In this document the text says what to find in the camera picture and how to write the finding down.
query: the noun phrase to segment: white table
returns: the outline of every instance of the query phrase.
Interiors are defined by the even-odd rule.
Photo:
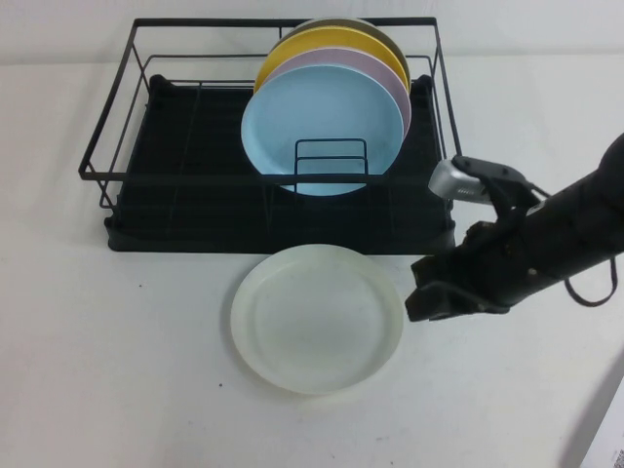
[[[578,466],[624,375],[624,292],[589,310],[557,286],[507,316],[407,324],[360,388],[279,391],[228,338],[262,255],[107,248],[77,168],[115,68],[0,67],[0,466]],[[624,130],[624,57],[448,58],[448,74],[464,153],[552,191]],[[492,213],[453,216],[461,240]],[[415,257],[375,260],[412,291]],[[575,283],[598,298],[607,266]]]

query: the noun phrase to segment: black cable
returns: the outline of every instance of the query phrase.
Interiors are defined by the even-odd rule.
[[[537,185],[535,185],[534,183],[532,183],[530,185],[530,187],[535,190],[537,193],[539,193],[540,195],[549,198],[550,194],[539,188]],[[596,300],[596,301],[592,301],[592,300],[587,300],[584,297],[581,297],[581,295],[576,292],[574,290],[574,287],[572,286],[572,282],[568,279],[566,279],[564,281],[564,285],[565,285],[565,290],[567,291],[567,293],[569,294],[569,296],[574,299],[574,301],[577,304],[583,305],[585,307],[599,307],[603,304],[606,304],[608,302],[609,299],[611,299],[613,297],[613,295],[615,294],[615,292],[617,291],[617,286],[618,286],[618,278],[617,278],[617,264],[615,263],[615,257],[612,258],[610,261],[610,266],[611,266],[611,292],[608,294],[607,297],[600,299],[600,300]]]
[[[603,299],[596,301],[587,300],[581,297],[578,292],[574,290],[569,278],[564,281],[567,293],[576,301],[577,304],[584,305],[585,307],[598,307],[599,305],[607,303],[608,300],[613,297],[615,291],[617,290],[617,265],[615,264],[615,258],[612,258],[609,262],[611,263],[611,292]]]

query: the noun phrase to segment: black drip tray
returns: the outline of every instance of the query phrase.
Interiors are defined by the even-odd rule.
[[[199,186],[129,181],[105,223],[109,245],[119,251],[268,254],[300,244],[334,244],[364,254],[448,249],[454,242],[450,203],[427,188],[440,160],[431,91],[428,76],[413,82],[410,130],[387,182],[312,197],[267,186],[260,177]],[[240,136],[252,94],[249,88],[177,86],[152,77],[128,173],[257,174]]]

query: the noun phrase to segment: silver metal part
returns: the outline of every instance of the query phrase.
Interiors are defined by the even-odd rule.
[[[490,204],[485,186],[476,177],[459,170],[451,160],[438,163],[429,179],[429,190],[440,198]]]

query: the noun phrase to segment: pink plate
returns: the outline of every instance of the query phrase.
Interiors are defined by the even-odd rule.
[[[401,78],[397,76],[392,68],[386,65],[383,61],[367,54],[366,52],[343,47],[324,47],[321,49],[313,49],[311,51],[303,52],[297,56],[289,58],[273,70],[273,72],[264,81],[264,84],[295,68],[312,64],[325,65],[333,63],[340,66],[354,68],[362,73],[365,73],[383,86],[388,93],[390,93],[390,96],[392,96],[392,99],[395,100],[399,106],[399,110],[401,111],[401,118],[403,119],[403,138],[405,138],[408,134],[408,130],[410,129],[411,122],[411,105],[408,90],[406,90]]]

